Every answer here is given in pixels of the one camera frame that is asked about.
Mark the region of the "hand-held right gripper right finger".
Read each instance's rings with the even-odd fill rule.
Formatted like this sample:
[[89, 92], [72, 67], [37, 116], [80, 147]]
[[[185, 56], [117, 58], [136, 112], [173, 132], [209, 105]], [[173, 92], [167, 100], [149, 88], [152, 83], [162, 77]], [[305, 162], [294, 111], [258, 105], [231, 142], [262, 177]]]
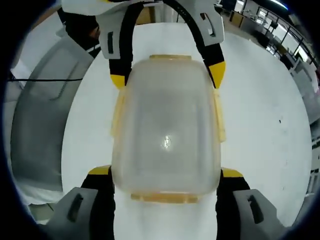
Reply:
[[244, 176], [223, 168], [216, 191], [218, 240], [277, 240], [279, 219], [276, 207]]

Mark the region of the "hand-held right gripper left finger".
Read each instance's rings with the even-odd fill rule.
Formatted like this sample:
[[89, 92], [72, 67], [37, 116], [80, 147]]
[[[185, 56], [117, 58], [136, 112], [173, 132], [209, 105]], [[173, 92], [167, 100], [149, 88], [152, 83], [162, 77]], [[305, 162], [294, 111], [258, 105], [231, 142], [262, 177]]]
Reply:
[[110, 165], [89, 171], [81, 187], [69, 191], [47, 223], [50, 240], [113, 240], [116, 204]]

